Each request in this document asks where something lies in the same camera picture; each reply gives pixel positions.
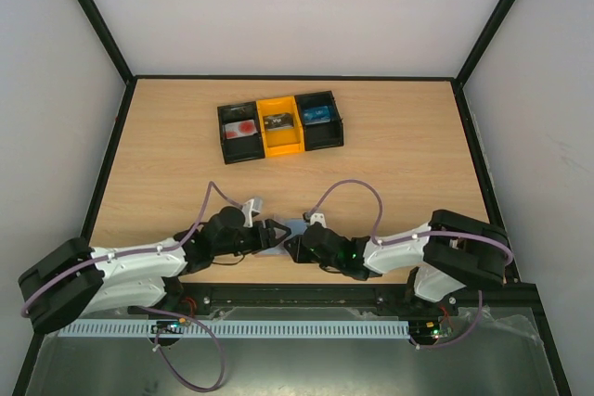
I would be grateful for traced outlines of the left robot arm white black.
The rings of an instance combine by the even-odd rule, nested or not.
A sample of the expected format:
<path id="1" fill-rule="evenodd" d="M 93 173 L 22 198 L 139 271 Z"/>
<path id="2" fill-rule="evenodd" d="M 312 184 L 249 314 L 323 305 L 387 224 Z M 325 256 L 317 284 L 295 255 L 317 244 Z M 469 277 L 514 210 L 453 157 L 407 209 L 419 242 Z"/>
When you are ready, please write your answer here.
<path id="1" fill-rule="evenodd" d="M 34 332 L 49 334 L 80 316 L 126 306 L 155 307 L 183 275 L 210 267 L 218 256 L 246 256 L 273 248 L 291 229 L 256 220 L 249 206 L 226 206 L 188 230 L 127 248 L 92 247 L 83 237 L 62 243 L 18 279 L 21 315 Z"/>

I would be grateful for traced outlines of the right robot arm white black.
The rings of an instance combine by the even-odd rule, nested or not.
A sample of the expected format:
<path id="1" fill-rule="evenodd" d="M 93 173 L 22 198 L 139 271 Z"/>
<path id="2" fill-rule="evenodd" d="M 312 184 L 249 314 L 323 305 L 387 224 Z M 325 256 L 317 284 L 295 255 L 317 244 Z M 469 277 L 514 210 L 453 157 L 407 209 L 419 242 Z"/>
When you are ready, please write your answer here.
<path id="1" fill-rule="evenodd" d="M 434 211 L 429 222 L 399 234 L 352 238 L 329 229 L 318 214 L 284 248 L 297 263 L 315 263 L 359 281 L 410 268 L 405 303 L 417 314 L 463 288 L 502 287 L 513 262 L 504 230 L 447 210 Z"/>

